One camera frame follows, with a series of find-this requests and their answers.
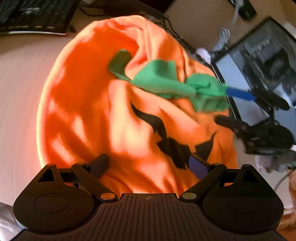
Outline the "orange pumpkin costume garment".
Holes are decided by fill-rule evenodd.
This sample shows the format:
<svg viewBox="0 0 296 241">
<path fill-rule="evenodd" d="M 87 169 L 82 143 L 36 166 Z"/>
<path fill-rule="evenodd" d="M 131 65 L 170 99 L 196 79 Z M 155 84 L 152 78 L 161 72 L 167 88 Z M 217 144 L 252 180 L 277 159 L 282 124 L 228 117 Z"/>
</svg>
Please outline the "orange pumpkin costume garment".
<svg viewBox="0 0 296 241">
<path fill-rule="evenodd" d="M 237 167 L 224 88 L 164 29 L 141 16 L 94 21 L 60 52 L 37 112 L 42 166 L 101 154 L 100 182 L 123 193 L 181 194 L 197 181 L 189 157 Z"/>
</svg>

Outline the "glass-sided computer case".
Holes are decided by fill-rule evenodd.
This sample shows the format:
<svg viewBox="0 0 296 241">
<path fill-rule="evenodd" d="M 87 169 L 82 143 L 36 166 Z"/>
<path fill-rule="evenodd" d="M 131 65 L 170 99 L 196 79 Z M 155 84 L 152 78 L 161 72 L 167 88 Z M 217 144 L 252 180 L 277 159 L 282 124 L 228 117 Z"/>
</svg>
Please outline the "glass-sided computer case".
<svg viewBox="0 0 296 241">
<path fill-rule="evenodd" d="M 288 102 L 275 111 L 275 120 L 295 134 L 295 37 L 272 17 L 265 18 L 212 67 L 218 80 L 230 87 L 266 89 Z"/>
</svg>

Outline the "white crumpled tissue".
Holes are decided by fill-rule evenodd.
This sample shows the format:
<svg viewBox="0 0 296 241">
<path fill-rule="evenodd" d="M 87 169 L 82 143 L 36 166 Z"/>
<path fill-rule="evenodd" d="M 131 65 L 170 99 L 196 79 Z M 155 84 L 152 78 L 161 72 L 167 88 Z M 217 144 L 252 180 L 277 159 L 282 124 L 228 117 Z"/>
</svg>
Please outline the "white crumpled tissue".
<svg viewBox="0 0 296 241">
<path fill-rule="evenodd" d="M 195 51 L 197 57 L 200 57 L 204 64 L 211 65 L 212 58 L 210 53 L 205 48 L 197 48 Z"/>
</svg>

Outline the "black computer keyboard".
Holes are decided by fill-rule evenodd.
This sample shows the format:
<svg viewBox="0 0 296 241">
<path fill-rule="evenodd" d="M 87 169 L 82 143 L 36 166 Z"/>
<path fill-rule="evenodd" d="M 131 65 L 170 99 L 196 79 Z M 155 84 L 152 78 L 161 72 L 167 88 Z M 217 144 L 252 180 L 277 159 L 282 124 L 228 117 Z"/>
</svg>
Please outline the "black computer keyboard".
<svg viewBox="0 0 296 241">
<path fill-rule="evenodd" d="M 65 35 L 80 1 L 1 1 L 1 34 Z"/>
</svg>

